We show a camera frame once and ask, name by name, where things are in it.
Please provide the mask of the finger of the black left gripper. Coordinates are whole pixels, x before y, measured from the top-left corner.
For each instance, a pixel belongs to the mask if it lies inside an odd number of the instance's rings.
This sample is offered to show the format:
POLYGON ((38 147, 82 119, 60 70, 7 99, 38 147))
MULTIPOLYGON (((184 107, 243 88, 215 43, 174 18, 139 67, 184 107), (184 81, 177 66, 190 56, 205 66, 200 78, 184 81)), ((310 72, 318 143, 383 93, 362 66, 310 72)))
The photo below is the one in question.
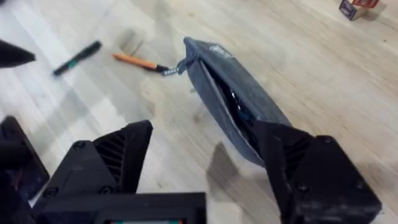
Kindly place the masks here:
POLYGON ((1 40, 1 68, 12 68, 35 61, 28 50, 1 40))

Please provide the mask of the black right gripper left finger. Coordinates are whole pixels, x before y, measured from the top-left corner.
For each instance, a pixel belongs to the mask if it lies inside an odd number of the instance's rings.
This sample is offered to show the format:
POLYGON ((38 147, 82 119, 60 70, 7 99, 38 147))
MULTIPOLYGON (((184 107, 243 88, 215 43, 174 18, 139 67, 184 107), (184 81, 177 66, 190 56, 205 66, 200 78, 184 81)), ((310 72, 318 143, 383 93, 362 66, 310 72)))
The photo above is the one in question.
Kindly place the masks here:
POLYGON ((136 193, 152 131, 152 123, 142 120, 93 141, 75 142, 35 206, 61 198, 136 193))

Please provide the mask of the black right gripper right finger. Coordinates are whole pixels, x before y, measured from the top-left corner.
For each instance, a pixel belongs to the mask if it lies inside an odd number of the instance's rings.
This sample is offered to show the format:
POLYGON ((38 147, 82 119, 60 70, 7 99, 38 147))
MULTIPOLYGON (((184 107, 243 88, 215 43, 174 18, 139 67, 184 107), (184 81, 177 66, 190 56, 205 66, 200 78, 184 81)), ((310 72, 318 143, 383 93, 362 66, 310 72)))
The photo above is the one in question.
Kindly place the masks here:
POLYGON ((287 224, 368 224, 382 203, 338 142, 283 124, 252 127, 287 224))

